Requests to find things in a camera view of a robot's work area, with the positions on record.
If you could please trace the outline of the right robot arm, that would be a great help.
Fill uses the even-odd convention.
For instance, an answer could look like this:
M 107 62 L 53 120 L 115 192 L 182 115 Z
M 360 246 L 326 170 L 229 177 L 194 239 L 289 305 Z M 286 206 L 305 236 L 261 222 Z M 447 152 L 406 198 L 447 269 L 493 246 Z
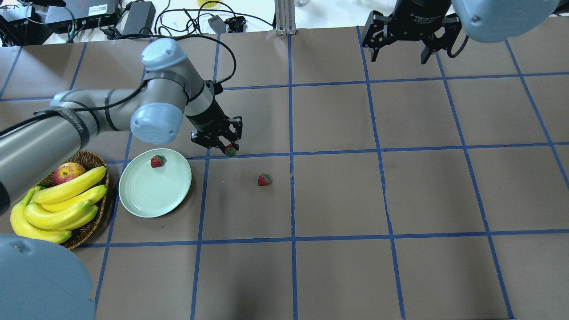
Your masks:
M 549 16 L 568 12 L 566 0 L 398 0 L 388 16 L 373 10 L 361 47 L 376 61 L 396 42 L 422 42 L 421 64 L 441 50 L 451 59 L 469 40 L 504 42 L 531 31 Z

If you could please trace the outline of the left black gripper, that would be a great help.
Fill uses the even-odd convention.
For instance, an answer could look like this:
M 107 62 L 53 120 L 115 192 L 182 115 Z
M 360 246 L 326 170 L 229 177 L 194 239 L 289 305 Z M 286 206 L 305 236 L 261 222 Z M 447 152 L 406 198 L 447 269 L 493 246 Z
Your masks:
M 193 143 L 204 148 L 217 148 L 225 154 L 226 144 L 220 140 L 223 137 L 239 151 L 237 142 L 242 138 L 243 118 L 229 118 L 216 100 L 205 111 L 198 115 L 187 115 L 186 118 L 195 128 L 191 133 Z

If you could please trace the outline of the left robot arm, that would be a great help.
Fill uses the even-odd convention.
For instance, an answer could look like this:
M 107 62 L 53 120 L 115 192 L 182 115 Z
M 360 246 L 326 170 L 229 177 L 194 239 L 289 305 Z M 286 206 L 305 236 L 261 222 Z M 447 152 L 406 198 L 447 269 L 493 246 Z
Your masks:
M 221 81 L 202 79 L 173 38 L 151 42 L 141 61 L 146 73 L 134 91 L 61 92 L 47 109 L 1 132 L 1 213 L 106 130 L 167 144 L 186 117 L 195 128 L 193 143 L 224 151 L 223 137 L 238 150 L 243 121 L 228 117 L 216 101 Z M 92 288 L 84 264 L 65 247 L 1 235 L 3 320 L 93 320 Z

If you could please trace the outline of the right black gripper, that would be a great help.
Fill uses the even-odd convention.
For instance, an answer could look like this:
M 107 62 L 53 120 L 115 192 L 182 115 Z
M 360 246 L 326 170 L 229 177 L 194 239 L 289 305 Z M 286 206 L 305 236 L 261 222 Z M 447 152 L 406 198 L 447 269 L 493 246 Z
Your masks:
M 449 0 L 397 0 L 388 16 L 372 10 L 362 33 L 361 46 L 371 52 L 372 63 L 380 49 L 398 41 L 423 42 L 421 65 L 440 49 L 449 49 L 461 32 L 457 14 L 447 14 Z

